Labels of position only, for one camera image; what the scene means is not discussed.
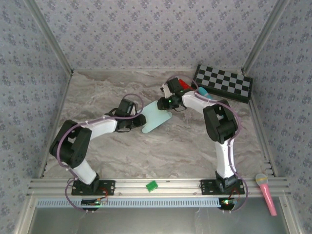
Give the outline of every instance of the red object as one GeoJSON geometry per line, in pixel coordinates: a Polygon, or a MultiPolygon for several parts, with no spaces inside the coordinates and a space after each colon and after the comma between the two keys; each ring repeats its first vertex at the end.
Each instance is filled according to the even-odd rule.
{"type": "Polygon", "coordinates": [[[185,83],[182,79],[179,79],[179,82],[182,85],[183,89],[193,89],[190,85],[185,83]]]}

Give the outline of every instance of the marble surface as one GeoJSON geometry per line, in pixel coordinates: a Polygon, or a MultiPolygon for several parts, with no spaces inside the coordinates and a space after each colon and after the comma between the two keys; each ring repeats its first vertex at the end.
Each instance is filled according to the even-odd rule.
{"type": "MultiPolygon", "coordinates": [[[[75,72],[59,127],[67,119],[100,117],[118,107],[127,93],[139,94],[149,104],[163,96],[161,84],[174,74],[193,76],[194,71],[75,72]]],[[[232,100],[229,103],[242,122],[234,144],[235,166],[243,176],[255,176],[264,171],[264,157],[248,105],[232,100]]],[[[214,177],[217,164],[215,145],[207,135],[203,116],[192,109],[173,111],[169,121],[148,134],[136,128],[129,133],[99,136],[90,142],[86,159],[101,178],[214,177]]],[[[50,156],[44,176],[68,178],[70,174],[50,156]]]]}

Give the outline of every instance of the checkerboard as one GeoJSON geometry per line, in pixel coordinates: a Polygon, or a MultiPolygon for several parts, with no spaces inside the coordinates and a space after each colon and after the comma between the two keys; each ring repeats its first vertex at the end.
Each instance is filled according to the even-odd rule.
{"type": "Polygon", "coordinates": [[[253,79],[243,75],[198,65],[194,80],[210,94],[244,103],[251,98],[253,79]]]}

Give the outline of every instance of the green block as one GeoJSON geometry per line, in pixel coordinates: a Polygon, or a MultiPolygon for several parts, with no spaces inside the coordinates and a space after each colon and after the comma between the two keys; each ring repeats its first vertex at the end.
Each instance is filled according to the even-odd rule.
{"type": "Polygon", "coordinates": [[[149,192],[151,192],[151,191],[155,190],[156,188],[158,188],[158,185],[157,185],[156,181],[153,180],[151,183],[146,185],[146,188],[149,192]]]}

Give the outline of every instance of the patterned wallpaper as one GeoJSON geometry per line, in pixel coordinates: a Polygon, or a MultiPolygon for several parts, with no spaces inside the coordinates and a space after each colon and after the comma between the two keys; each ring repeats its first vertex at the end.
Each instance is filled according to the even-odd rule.
{"type": "Polygon", "coordinates": [[[292,0],[252,67],[254,95],[281,176],[312,233],[312,3],[292,0]]]}
{"type": "Polygon", "coordinates": [[[67,77],[22,0],[0,3],[0,233],[37,176],[67,77]]]}
{"type": "Polygon", "coordinates": [[[73,69],[240,68],[276,0],[37,0],[73,69]]]}

